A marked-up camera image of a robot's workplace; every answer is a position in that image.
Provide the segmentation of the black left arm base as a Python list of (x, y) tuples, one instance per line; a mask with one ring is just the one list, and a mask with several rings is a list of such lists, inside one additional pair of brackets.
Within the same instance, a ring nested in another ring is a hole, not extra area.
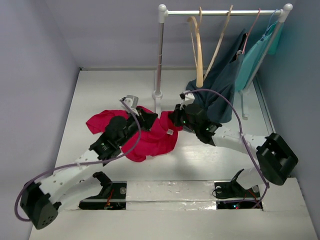
[(101, 186), (97, 195), (87, 197), (79, 202), (78, 207), (81, 210), (125, 210), (127, 182), (113, 182), (102, 171), (92, 175), (99, 181)]

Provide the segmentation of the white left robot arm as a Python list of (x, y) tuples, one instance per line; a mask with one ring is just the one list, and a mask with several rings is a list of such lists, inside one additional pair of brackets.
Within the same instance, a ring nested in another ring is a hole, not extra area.
[(50, 225), (63, 209), (63, 195), (119, 159), (121, 148), (135, 135), (149, 131), (158, 114), (139, 108), (130, 117), (113, 117), (100, 137), (74, 163), (59, 166), (27, 182), (20, 207), (37, 230)]

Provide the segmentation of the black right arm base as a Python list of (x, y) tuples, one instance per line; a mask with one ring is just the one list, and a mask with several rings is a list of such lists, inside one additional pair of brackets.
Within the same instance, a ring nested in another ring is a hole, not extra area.
[(230, 181), (216, 181), (211, 194), (218, 200), (218, 209), (262, 209), (262, 183), (255, 169), (241, 169)]

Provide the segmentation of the red t shirt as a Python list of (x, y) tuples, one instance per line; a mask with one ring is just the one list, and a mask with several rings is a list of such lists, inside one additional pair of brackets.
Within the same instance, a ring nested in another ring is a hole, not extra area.
[[(178, 132), (182, 127), (176, 127), (169, 119), (171, 111), (162, 111), (149, 131), (142, 131), (137, 146), (129, 151), (136, 143), (139, 134), (136, 133), (124, 146), (121, 147), (126, 157), (133, 162), (143, 162), (147, 157), (155, 157), (170, 153), (176, 146)], [(92, 134), (103, 133), (106, 126), (115, 116), (121, 116), (128, 119), (130, 114), (125, 110), (104, 110), (99, 114), (93, 115), (85, 123)]]

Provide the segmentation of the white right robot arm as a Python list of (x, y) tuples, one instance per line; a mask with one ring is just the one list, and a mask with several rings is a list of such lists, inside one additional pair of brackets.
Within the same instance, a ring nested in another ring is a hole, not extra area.
[(231, 149), (253, 159), (254, 166), (239, 170), (229, 183), (228, 187), (235, 196), (242, 196), (251, 187), (264, 183), (282, 186), (299, 162), (279, 134), (258, 136), (230, 130), (210, 121), (195, 103), (177, 104), (169, 119), (174, 126), (194, 133), (204, 144)]

